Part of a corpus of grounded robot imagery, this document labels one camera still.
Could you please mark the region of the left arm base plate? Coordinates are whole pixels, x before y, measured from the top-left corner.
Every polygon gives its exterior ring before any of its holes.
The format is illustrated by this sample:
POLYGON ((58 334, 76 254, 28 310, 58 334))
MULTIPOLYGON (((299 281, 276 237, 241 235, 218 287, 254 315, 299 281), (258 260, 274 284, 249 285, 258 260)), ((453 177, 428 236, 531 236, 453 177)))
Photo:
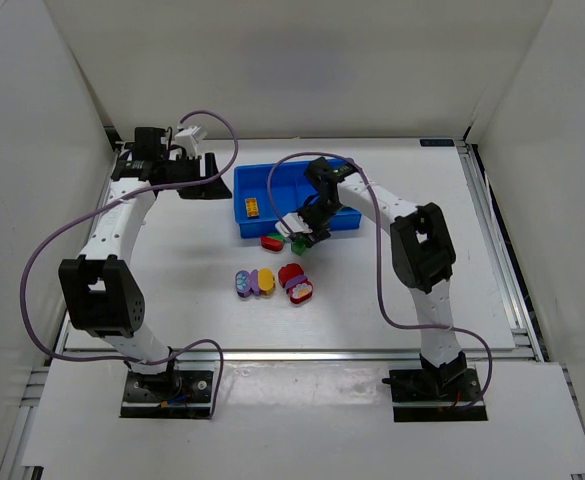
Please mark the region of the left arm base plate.
POLYGON ((159 374, 129 371, 119 416, 123 419, 211 420, 216 409, 219 371, 170 364, 159 374))

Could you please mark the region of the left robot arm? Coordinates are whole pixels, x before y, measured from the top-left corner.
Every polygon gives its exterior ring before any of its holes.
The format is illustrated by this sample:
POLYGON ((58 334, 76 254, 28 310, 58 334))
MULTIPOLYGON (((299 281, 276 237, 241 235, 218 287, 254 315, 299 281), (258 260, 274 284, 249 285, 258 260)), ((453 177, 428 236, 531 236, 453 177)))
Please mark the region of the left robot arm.
POLYGON ((156 397, 181 395, 171 350, 144 322, 145 300, 128 266, 156 186, 178 184, 183 199, 228 199, 212 153, 200 154, 200 126, 164 130, 138 127, 111 175, 109 200, 121 202, 100 214, 78 257, 62 261, 59 279, 73 327, 111 345, 125 357, 134 380, 156 397))

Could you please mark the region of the red green curved lego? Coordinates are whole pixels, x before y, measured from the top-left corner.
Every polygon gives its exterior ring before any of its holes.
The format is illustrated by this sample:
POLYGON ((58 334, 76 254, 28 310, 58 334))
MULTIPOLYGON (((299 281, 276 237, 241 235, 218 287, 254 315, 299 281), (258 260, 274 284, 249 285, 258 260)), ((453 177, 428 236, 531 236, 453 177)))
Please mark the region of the red green curved lego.
POLYGON ((261 247, 272 252, 280 252, 285 246, 285 238, 278 233, 271 233, 260 237, 261 247))

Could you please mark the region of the green number two lego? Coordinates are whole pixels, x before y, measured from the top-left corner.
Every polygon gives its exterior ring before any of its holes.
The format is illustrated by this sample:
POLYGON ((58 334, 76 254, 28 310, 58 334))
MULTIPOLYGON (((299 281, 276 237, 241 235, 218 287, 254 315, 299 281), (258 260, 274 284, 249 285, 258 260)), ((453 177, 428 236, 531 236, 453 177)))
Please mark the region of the green number two lego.
POLYGON ((305 239, 298 238, 291 243, 291 251, 298 256, 302 256, 308 250, 308 244, 305 239))

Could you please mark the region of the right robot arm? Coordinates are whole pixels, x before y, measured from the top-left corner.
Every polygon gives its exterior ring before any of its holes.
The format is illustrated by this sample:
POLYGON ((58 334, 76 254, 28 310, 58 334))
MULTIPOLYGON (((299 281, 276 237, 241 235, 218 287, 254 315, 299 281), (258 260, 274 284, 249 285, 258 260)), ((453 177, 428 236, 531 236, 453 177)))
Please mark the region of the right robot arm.
POLYGON ((377 236, 387 234, 393 271, 410 292, 417 317, 412 325, 387 323, 419 332, 423 380, 433 394, 443 396, 466 372, 467 361, 451 312, 456 253, 441 208, 399 198, 347 158, 334 166, 320 156, 307 165, 304 175, 314 193, 297 210, 277 216, 277 231, 311 248, 329 238, 332 218, 348 207, 371 220, 377 236))

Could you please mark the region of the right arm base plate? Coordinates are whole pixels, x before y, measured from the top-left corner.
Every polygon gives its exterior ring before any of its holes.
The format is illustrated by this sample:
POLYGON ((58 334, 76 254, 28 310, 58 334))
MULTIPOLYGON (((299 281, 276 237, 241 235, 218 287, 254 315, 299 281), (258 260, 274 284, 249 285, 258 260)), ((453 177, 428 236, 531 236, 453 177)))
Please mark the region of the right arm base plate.
POLYGON ((390 370, 382 379, 390 388, 395 423, 485 422, 485 403, 475 368, 439 388, 422 369, 390 370))

